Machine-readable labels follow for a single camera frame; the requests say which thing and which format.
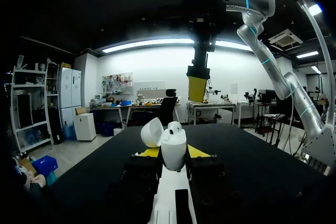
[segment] floor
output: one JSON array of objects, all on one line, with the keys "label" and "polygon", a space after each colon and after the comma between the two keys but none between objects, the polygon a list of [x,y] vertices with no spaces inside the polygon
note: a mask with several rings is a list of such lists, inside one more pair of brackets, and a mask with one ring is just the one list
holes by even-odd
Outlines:
[{"label": "floor", "polygon": [[[256,133],[255,129],[253,129],[253,128],[244,129],[244,130],[246,132],[264,140],[264,141],[266,141],[266,139],[267,139],[268,143],[270,142],[271,132],[269,132],[268,136],[267,136],[267,133],[265,134],[265,136],[263,136],[261,134]],[[288,138],[289,126],[285,125],[285,127],[283,128],[281,137],[280,137],[280,142],[279,142],[278,148],[282,150],[286,140],[288,139],[288,142],[286,144],[286,147],[285,147],[284,151],[287,152],[288,154],[292,154],[292,153],[296,152],[296,150],[298,149],[298,147],[300,145],[300,142],[302,140],[304,132],[305,131],[302,130],[302,129],[292,127],[292,129],[290,131],[290,141],[289,141],[289,138]],[[272,139],[273,144],[275,144],[277,136],[278,136],[278,132],[274,132],[273,139]]]},{"label": "floor", "polygon": [[45,145],[29,153],[32,159],[39,159],[49,155],[57,160],[58,168],[54,171],[57,178],[72,168],[83,158],[98,149],[112,137],[100,134],[92,141],[64,141],[58,145]]}]

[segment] robotic arm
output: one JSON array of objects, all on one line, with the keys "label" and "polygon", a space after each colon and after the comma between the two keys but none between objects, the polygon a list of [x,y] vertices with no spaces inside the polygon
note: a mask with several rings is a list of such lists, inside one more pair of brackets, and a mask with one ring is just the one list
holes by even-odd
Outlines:
[{"label": "robotic arm", "polygon": [[[300,1],[300,6],[304,10],[305,3],[303,0]],[[317,109],[297,77],[290,72],[283,76],[271,51],[258,40],[258,35],[264,30],[263,22],[275,13],[275,0],[184,0],[184,3],[188,9],[186,15],[190,24],[191,38],[195,43],[193,66],[189,66],[187,72],[189,99],[194,101],[203,99],[210,72],[206,65],[207,52],[214,51],[216,36],[224,27],[226,11],[241,12],[244,24],[237,30],[239,37],[250,46],[260,60],[271,78],[277,96],[282,100],[292,96],[293,104],[307,133],[308,143],[303,147],[303,151],[335,169],[336,136],[332,120],[326,125],[323,124]],[[332,118],[334,114],[335,89],[333,84],[328,118]]]}]

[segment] cardboard box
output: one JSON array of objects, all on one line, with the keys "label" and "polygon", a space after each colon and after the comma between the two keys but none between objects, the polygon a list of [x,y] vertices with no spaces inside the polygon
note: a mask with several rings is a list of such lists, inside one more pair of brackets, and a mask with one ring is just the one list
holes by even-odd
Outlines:
[{"label": "cardboard box", "polygon": [[31,162],[27,158],[23,158],[23,159],[19,160],[19,165],[26,168],[27,171],[31,171],[34,174],[35,177],[38,175],[37,171],[35,170],[35,168],[31,164]]},{"label": "cardboard box", "polygon": [[71,65],[70,64],[67,64],[65,62],[61,62],[61,67],[64,67],[64,68],[71,68]]},{"label": "cardboard box", "polygon": [[75,108],[76,115],[81,115],[86,113],[86,108],[80,107],[80,108]]}]

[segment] ceiling light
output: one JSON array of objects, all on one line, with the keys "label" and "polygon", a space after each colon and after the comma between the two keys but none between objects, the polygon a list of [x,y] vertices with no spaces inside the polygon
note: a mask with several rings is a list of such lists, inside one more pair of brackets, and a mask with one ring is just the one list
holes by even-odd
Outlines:
[{"label": "ceiling light", "polygon": [[161,44],[193,44],[194,42],[191,39],[154,39],[154,40],[145,40],[139,42],[128,43],[120,46],[110,47],[102,50],[104,53],[115,52],[119,50],[124,50],[133,47],[142,47],[150,45],[161,45]]},{"label": "ceiling light", "polygon": [[[110,52],[115,52],[115,51],[134,48],[134,47],[162,45],[162,44],[193,44],[193,43],[194,42],[191,39],[154,39],[154,40],[138,41],[138,42],[128,43],[128,44],[119,45],[115,47],[110,47],[110,48],[103,49],[102,51],[108,54]],[[233,43],[233,42],[227,42],[227,41],[218,40],[216,41],[216,46],[252,51],[252,49],[249,46],[238,44],[238,43]]]},{"label": "ceiling light", "polygon": [[303,54],[303,55],[297,55],[296,58],[301,59],[301,58],[304,58],[304,57],[313,56],[313,55],[318,55],[318,54],[319,54],[319,52],[317,52],[317,51],[314,51],[314,52],[308,52],[308,53]]},{"label": "ceiling light", "polygon": [[322,74],[321,71],[316,66],[311,66],[311,68],[318,74]]},{"label": "ceiling light", "polygon": [[319,14],[322,12],[320,6],[318,4],[310,6],[309,7],[309,12],[311,15],[315,16],[316,14]]},{"label": "ceiling light", "polygon": [[216,41],[216,46],[229,47],[229,48],[241,49],[241,50],[246,50],[246,51],[251,51],[252,52],[252,49],[249,46],[238,44],[238,43],[233,43],[233,42],[217,40]]}]

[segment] black table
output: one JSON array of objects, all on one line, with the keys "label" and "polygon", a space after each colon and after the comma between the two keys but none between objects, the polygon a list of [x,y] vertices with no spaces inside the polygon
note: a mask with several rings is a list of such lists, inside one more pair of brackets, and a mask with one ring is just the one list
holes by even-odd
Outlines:
[{"label": "black table", "polygon": [[[89,218],[122,220],[106,204],[108,183],[120,178],[129,155],[147,149],[140,138],[141,128],[129,127],[58,178],[50,188],[57,204],[86,221]],[[230,171],[228,179],[246,204],[295,197],[304,186],[324,178],[291,155],[235,125],[187,125],[184,129],[189,144],[221,158]]]}]

